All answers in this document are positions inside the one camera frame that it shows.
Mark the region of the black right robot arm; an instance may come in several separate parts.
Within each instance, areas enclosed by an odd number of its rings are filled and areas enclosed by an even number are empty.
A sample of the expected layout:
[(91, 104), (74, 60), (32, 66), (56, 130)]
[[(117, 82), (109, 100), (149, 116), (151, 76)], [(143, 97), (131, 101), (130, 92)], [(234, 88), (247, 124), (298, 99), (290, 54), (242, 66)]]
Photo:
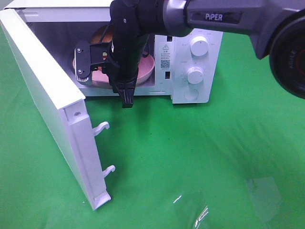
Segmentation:
[(125, 108), (133, 106), (140, 55), (151, 34), (184, 37), (193, 29), (245, 34), (258, 59), (269, 57), (277, 82), (305, 96), (305, 3), (302, 0), (114, 0), (110, 76)]

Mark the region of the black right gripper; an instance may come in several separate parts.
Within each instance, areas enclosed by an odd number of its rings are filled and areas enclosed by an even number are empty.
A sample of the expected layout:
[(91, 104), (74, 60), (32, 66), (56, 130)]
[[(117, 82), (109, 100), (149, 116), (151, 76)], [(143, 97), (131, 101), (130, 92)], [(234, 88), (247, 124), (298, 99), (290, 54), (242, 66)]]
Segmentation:
[(133, 107), (138, 65), (148, 39), (149, 34), (113, 34), (111, 57), (119, 64), (120, 69), (118, 75), (109, 80), (112, 91), (119, 93), (123, 108)]

